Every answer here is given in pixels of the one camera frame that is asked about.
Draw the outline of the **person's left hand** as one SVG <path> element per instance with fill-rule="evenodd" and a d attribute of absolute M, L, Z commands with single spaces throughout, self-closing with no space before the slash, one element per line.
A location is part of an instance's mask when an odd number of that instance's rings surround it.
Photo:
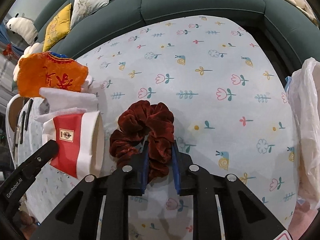
<path fill-rule="evenodd" d="M 14 216 L 14 223 L 19 229 L 19 231 L 23 234 L 25 239 L 30 239 L 32 234 L 38 228 L 35 223 L 35 218 L 31 217 L 25 211 L 18 210 Z"/>

